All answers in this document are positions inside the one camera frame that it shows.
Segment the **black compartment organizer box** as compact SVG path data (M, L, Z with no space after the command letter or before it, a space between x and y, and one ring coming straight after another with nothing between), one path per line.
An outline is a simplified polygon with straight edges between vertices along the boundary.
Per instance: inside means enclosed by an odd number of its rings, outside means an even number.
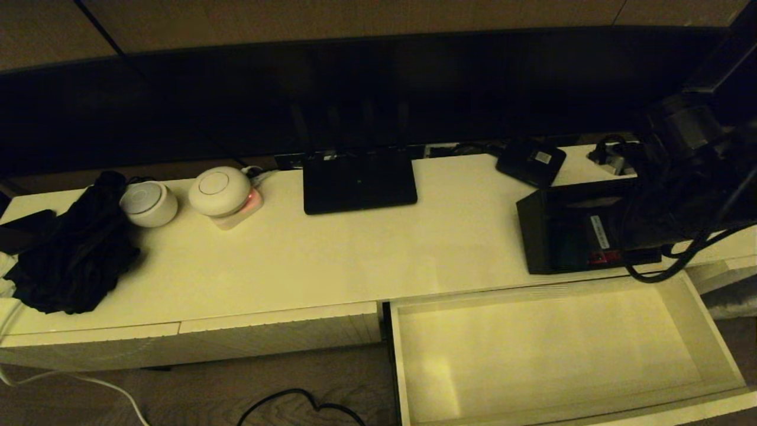
M638 180L608 180L539 189L517 202L518 218L528 272L536 275L616 269L626 261L633 264L657 263L661 248L620 251L622 264L588 265L590 253L585 234L584 217L590 211L607 216L617 243L617 205L595 209L571 209L565 205L585 199L623 197L630 189L652 189Z

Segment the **white pull-out drawer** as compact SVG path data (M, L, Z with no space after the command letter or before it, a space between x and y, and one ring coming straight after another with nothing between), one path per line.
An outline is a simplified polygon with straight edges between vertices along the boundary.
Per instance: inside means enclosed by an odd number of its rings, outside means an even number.
M392 303L401 426L679 426L757 408L686 277Z

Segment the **white low cabinet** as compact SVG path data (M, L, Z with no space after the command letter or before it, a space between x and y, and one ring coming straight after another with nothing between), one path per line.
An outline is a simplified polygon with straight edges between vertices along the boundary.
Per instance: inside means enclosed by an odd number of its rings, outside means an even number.
M516 203L532 188L495 169L494 157L413 163L416 205L306 215L302 173L261 184L263 207L220 230L187 204L191 180L168 181L177 216L136 228L143 258L93 312L19 307L5 336L87 331L348 303L477 293L624 277L624 269L530 275ZM158 346L160 364L208 361L189 337Z

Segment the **grey pleated curtain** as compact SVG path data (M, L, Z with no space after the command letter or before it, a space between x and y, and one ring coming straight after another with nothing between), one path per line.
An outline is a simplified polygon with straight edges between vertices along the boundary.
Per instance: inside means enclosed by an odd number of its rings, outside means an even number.
M716 320L757 318L757 280L742 280L702 296L709 315Z

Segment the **small black set-top box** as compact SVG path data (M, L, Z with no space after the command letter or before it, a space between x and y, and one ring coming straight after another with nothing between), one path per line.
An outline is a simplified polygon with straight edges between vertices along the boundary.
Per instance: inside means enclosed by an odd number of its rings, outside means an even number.
M516 138L502 148L495 168L498 172L538 189L552 186L567 154L555 146Z

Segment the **black router with antennas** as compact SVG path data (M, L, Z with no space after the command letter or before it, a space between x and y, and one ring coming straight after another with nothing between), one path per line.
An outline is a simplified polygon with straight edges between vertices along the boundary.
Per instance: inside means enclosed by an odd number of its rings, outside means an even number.
M418 192L412 156L402 138L393 146L348 150L335 147L332 157L317 153L306 126L305 113L297 103L290 105L292 121L305 152L303 210L306 215L414 205Z

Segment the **black power strip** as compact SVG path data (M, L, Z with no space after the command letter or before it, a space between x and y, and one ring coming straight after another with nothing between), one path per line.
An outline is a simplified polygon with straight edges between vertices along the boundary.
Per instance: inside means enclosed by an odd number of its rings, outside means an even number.
M317 151L316 153L278 154L278 156L274 156L274 160L277 169L283 172L284 170L301 169L303 162L308 159L332 161L339 157L358 157L367 156L368 154L394 153L394 151L405 151L412 160L459 156L460 152L457 149L457 145L458 143L432 143L406 147L382 146L375 149L329 149Z

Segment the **white ribbed cabinet front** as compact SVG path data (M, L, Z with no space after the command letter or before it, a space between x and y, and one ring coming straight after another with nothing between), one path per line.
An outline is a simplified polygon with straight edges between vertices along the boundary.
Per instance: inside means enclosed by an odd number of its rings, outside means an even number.
M378 343L381 319L376 302L348 303L183 321L179 336L227 360Z
M0 338L0 363L35 369L119 370L160 364L159 348L179 323L59 331Z

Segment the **white base with red light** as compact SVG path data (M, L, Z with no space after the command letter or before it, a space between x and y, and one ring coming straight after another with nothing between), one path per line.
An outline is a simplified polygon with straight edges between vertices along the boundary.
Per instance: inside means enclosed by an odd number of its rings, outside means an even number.
M263 197L260 192L251 187L248 197L243 205L238 208L237 211L230 215L221 217L210 217L210 221L213 222L220 230L230 230L237 227L241 222L245 221L250 216L254 215L260 208L263 207Z

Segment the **large white dome device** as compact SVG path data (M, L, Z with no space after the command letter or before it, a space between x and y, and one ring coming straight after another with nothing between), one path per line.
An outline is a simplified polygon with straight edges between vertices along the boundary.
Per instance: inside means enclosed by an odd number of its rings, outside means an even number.
M201 215L225 217L246 204L251 189L251 181L241 170L220 166L198 175L187 193L187 199Z

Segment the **large black television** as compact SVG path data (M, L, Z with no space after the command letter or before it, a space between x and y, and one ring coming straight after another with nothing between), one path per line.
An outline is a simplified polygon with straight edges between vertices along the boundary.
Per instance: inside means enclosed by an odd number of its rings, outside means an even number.
M630 127L730 28L290 41L0 73L0 177Z

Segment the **small white round device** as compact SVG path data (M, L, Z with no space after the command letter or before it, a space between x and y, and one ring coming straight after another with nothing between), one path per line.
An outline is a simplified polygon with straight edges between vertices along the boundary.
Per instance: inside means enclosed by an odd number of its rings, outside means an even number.
M162 182L130 184L119 200L127 219L139 227L157 228L173 221L179 210L176 195Z

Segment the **black cloth pile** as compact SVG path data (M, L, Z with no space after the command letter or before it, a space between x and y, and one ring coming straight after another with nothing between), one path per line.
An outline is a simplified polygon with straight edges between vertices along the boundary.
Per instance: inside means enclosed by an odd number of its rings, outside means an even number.
M5 274L14 299L44 314L92 312L140 259L119 205L127 178L102 172L39 243L22 251Z

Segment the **dark metal frame bar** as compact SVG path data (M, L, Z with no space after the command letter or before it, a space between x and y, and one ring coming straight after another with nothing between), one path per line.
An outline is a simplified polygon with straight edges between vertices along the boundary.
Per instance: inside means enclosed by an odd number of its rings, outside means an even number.
M749 0L724 40L683 83L681 92L713 95L757 51L757 0Z

